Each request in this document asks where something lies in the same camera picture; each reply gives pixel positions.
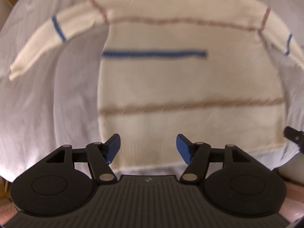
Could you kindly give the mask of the cream knit sweater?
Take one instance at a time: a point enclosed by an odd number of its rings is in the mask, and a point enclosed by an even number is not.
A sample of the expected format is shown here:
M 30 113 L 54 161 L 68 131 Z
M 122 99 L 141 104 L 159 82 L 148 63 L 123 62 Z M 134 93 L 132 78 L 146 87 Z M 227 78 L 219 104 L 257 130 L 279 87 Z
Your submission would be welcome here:
M 31 35 L 10 81 L 96 26 L 109 28 L 97 110 L 101 138 L 122 139 L 116 170 L 180 162 L 179 133 L 261 155 L 303 126 L 303 50 L 258 0 L 87 0 Z

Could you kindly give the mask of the lavender bed sheet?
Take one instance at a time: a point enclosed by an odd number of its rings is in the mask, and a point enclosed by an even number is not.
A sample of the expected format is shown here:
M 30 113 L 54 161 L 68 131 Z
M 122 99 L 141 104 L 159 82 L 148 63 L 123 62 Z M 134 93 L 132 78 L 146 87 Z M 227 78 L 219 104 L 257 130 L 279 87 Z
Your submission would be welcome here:
M 21 80 L 9 79 L 10 65 L 31 35 L 59 12 L 85 1 L 20 0 L 1 30 L 1 176 L 10 182 L 62 145 L 83 148 L 107 140 L 99 131 L 97 90 L 108 26 L 96 26 L 51 50 Z M 303 0 L 258 1 L 284 21 L 303 50 Z M 282 149 L 253 156 L 270 169 L 279 167 L 298 151 L 285 142 Z M 113 162 L 111 168 L 119 173 L 179 174 L 183 167 L 181 160 L 116 170 Z

